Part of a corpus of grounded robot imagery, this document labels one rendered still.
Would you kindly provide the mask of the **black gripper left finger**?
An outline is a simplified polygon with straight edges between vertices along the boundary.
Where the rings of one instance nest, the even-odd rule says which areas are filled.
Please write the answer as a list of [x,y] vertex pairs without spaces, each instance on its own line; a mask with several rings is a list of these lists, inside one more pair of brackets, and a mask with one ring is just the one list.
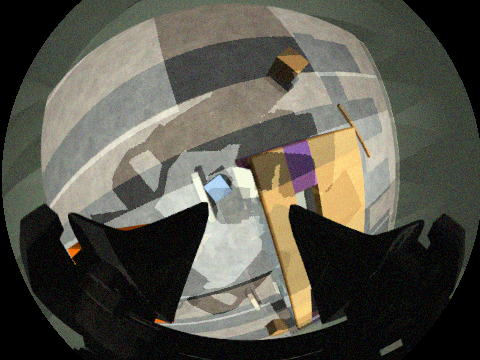
[[156,223],[121,231],[79,213],[68,213],[80,247],[119,269],[155,311],[156,319],[169,324],[179,307],[208,217],[209,204],[197,203]]

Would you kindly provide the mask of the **thin brown stick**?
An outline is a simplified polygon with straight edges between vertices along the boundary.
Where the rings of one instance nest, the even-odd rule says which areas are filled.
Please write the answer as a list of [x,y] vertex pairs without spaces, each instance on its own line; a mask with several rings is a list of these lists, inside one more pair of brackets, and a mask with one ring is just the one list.
[[349,116],[348,116],[348,113],[344,111],[343,105],[340,105],[340,104],[339,104],[339,105],[337,105],[337,108],[339,108],[339,109],[340,109],[340,112],[343,113],[345,119],[347,119],[349,125],[351,125],[351,128],[352,128],[352,127],[355,128],[357,140],[360,141],[361,147],[364,148],[364,151],[365,151],[365,153],[367,153],[367,156],[368,156],[368,157],[371,157],[371,153],[369,153],[369,149],[368,149],[367,147],[365,147],[364,140],[361,139],[360,133],[359,133],[359,131],[357,131],[357,129],[356,129],[356,127],[355,127],[355,124],[352,123],[351,117],[349,117]]

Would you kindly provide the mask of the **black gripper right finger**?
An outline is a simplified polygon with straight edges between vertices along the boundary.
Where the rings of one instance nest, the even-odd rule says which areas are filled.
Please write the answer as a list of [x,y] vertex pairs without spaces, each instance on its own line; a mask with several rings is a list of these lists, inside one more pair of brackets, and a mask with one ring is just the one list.
[[379,235],[365,235],[291,204],[289,225],[311,283],[321,324],[325,324],[345,317],[345,307],[368,287],[388,257],[419,240],[424,220]]

